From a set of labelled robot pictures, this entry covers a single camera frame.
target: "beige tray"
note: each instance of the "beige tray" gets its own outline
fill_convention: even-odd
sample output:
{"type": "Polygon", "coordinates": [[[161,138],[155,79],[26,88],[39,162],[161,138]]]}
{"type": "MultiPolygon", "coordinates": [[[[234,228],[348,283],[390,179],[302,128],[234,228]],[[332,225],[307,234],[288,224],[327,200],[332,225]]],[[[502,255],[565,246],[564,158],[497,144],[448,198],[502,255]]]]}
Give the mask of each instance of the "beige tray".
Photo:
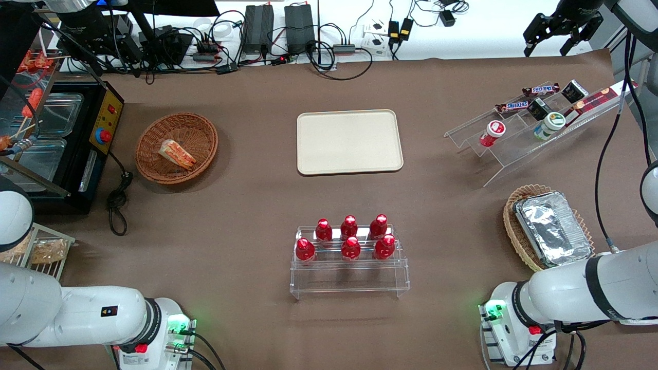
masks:
{"type": "Polygon", "coordinates": [[[403,164],[397,119],[389,109],[303,113],[297,118],[301,174],[389,172],[403,164]]]}

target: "table surface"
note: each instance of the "table surface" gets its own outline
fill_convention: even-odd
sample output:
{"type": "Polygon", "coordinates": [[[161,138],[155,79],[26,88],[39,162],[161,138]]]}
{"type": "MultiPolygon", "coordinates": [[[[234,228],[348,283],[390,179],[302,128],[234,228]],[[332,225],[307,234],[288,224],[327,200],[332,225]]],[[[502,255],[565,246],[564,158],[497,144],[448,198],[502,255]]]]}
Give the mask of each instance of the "table surface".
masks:
{"type": "MultiPolygon", "coordinates": [[[[284,27],[286,25],[284,18],[284,7],[298,0],[287,0],[282,2],[273,2],[274,8],[274,28],[284,27]]],[[[558,0],[470,0],[470,9],[466,14],[455,15],[455,25],[444,27],[439,21],[435,26],[420,27],[419,24],[431,25],[437,21],[437,15],[423,12],[418,9],[438,9],[437,6],[430,2],[419,1],[418,7],[413,11],[412,17],[417,21],[413,26],[409,41],[403,43],[397,52],[397,56],[403,60],[422,60],[427,58],[441,59],[473,59],[473,58],[506,58],[506,57],[524,57],[525,41],[523,32],[528,27],[537,13],[549,15],[555,10],[558,0]]],[[[262,5],[263,2],[250,1],[220,1],[217,7],[220,12],[237,9],[244,12],[246,5],[262,5]]],[[[318,24],[317,20],[317,0],[310,0],[309,4],[313,10],[313,22],[318,24]]],[[[400,25],[402,20],[407,16],[411,0],[392,0],[393,19],[398,20],[400,25]]],[[[354,25],[359,15],[363,14],[370,6],[370,0],[331,0],[320,2],[320,24],[329,22],[336,23],[340,28],[349,33],[350,27],[354,25]]],[[[372,9],[359,21],[357,27],[352,31],[351,42],[357,47],[361,46],[363,40],[363,25],[373,21],[387,22],[391,17],[391,7],[385,0],[375,0],[372,9]]],[[[147,19],[151,22],[151,16],[147,14],[147,19]]],[[[191,27],[198,18],[181,17],[181,16],[156,16],[155,25],[157,27],[171,24],[176,27],[191,27]]],[[[228,13],[221,19],[238,21],[241,16],[236,13],[228,13]]],[[[135,26],[134,36],[138,34],[138,27],[135,26]]],[[[277,41],[278,45],[286,45],[286,33],[277,41]]],[[[340,43],[338,31],[333,28],[324,27],[321,38],[329,44],[340,43]]],[[[532,56],[548,57],[558,56],[559,50],[568,39],[567,36],[555,36],[541,42],[535,48],[532,56]]],[[[239,32],[233,31],[226,39],[221,39],[222,45],[230,50],[234,58],[239,44],[239,32]]],[[[574,47],[569,55],[581,54],[591,51],[592,47],[588,42],[582,42],[574,47]]],[[[274,46],[274,54],[283,54],[286,51],[281,47],[274,46]]],[[[386,56],[375,56],[375,60],[390,60],[390,53],[386,56]]],[[[340,55],[337,57],[339,63],[356,62],[368,60],[365,53],[356,55],[340,55]]],[[[298,63],[308,63],[306,56],[301,56],[298,63]]],[[[195,63],[191,57],[186,57],[183,67],[193,68],[207,66],[201,63],[195,63]]],[[[68,70],[66,63],[63,70],[68,70]]]]}
{"type": "MultiPolygon", "coordinates": [[[[343,72],[360,68],[363,64],[351,63],[343,72]]],[[[137,174],[122,208],[129,223],[125,237],[110,233],[104,207],[119,182],[112,161],[89,215],[38,221],[79,241],[70,251],[63,285],[129,286],[147,297],[176,300],[199,319],[199,332],[229,370],[483,369],[476,305],[499,283],[531,276],[504,230],[507,197],[525,184],[564,192],[589,225],[597,251],[604,251],[593,186],[613,115],[486,188],[481,187],[490,175],[486,162],[459,151],[443,134],[524,86],[573,78],[590,91],[609,86],[614,82],[609,54],[382,62],[348,82],[324,80],[304,65],[221,78],[158,76],[152,86],[108,76],[127,102],[112,151],[130,171],[136,173],[140,133],[178,111],[204,115],[216,125],[216,160],[203,176],[175,188],[137,174]],[[281,81],[291,87],[282,91],[281,81]],[[384,82],[386,91],[376,92],[384,82]],[[295,164],[297,116],[356,109],[395,111],[403,168],[301,176],[295,164]],[[389,216],[409,258],[411,290],[400,299],[356,293],[296,301],[288,283],[297,226],[321,217],[338,223],[348,213],[362,223],[378,213],[389,216]]],[[[620,248],[656,239],[638,194],[644,168],[638,125],[624,114],[601,177],[603,220],[620,248]]],[[[655,364],[653,328],[607,324],[585,335],[586,369],[655,364]]],[[[542,369],[561,369],[568,339],[558,342],[559,361],[542,369]]],[[[48,370],[113,368],[102,346],[26,352],[48,370]]],[[[6,349],[0,350],[0,363],[3,369],[31,368],[6,349]]]]}

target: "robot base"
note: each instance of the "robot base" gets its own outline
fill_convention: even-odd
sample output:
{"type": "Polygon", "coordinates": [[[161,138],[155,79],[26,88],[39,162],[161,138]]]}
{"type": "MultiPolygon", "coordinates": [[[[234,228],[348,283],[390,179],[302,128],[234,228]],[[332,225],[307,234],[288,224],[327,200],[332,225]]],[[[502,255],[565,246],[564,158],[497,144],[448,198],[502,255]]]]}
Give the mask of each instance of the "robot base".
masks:
{"type": "Polygon", "coordinates": [[[190,329],[190,318],[183,314],[180,306],[169,298],[155,298],[162,310],[162,322],[155,339],[145,353],[127,354],[118,351],[121,370],[176,370],[186,355],[165,351],[168,343],[185,343],[185,336],[171,333],[172,329],[190,329]]]}
{"type": "MultiPolygon", "coordinates": [[[[488,316],[496,312],[498,319],[488,321],[491,325],[493,339],[502,354],[507,366],[515,366],[519,360],[535,345],[541,334],[530,334],[517,317],[512,306],[512,294],[517,284],[515,282],[504,282],[497,286],[491,296],[480,310],[483,315],[488,316]]],[[[532,358],[533,365],[553,363],[553,351],[555,350],[555,335],[546,338],[535,352],[532,358]]],[[[527,365],[530,361],[528,356],[521,365],[527,365]]]]}

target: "clear acrylic stand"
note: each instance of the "clear acrylic stand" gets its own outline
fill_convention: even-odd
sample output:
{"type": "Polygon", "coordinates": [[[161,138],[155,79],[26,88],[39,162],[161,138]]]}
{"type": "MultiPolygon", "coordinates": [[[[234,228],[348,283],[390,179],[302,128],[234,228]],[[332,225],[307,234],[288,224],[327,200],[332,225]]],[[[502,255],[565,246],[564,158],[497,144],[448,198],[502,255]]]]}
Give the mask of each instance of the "clear acrylic stand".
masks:
{"type": "Polygon", "coordinates": [[[343,261],[340,226],[332,226],[333,240],[324,242],[315,238],[315,226],[297,229],[290,267],[290,293],[298,300],[307,294],[332,292],[395,292],[399,298],[409,290],[409,266],[393,225],[388,232],[395,236],[395,252],[384,260],[373,259],[375,241],[367,240],[368,225],[359,225],[357,238],[361,254],[356,261],[343,261]],[[316,259],[300,261],[295,256],[299,238],[315,245],[316,259]]]}
{"type": "MultiPolygon", "coordinates": [[[[550,81],[544,82],[539,86],[552,85],[550,81]]],[[[539,96],[546,105],[551,107],[554,112],[564,114],[569,108],[573,106],[562,93],[556,93],[549,96],[539,96]]],[[[517,96],[505,103],[514,103],[516,101],[534,100],[536,97],[525,97],[523,95],[517,96]]],[[[497,162],[500,169],[493,175],[484,186],[487,186],[495,179],[501,178],[519,167],[529,163],[535,159],[539,154],[547,149],[555,147],[556,143],[565,142],[567,138],[575,138],[577,135],[573,134],[582,130],[578,128],[584,126],[586,123],[597,118],[598,116],[606,113],[607,111],[615,108],[616,103],[600,106],[588,112],[584,118],[577,119],[569,127],[553,134],[550,139],[546,141],[539,140],[534,135],[534,129],[541,124],[537,121],[527,109],[517,113],[498,113],[495,109],[484,113],[448,132],[445,133],[444,138],[451,138],[458,148],[469,146],[477,156],[482,157],[485,153],[491,153],[494,162],[497,162]],[[480,136],[485,132],[486,126],[492,120],[500,120],[505,123],[505,135],[496,140],[494,145],[484,147],[480,144],[480,136]]]]}

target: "aluminum foil container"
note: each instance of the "aluminum foil container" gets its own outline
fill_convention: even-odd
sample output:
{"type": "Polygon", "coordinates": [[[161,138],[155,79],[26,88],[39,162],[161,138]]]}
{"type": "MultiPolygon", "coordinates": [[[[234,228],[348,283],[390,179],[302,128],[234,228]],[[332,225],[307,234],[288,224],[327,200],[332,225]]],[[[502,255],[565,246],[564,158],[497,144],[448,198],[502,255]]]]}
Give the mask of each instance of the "aluminum foil container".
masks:
{"type": "Polygon", "coordinates": [[[564,194],[550,192],[521,199],[514,203],[514,212],[546,266],[566,265],[594,256],[564,194]]]}

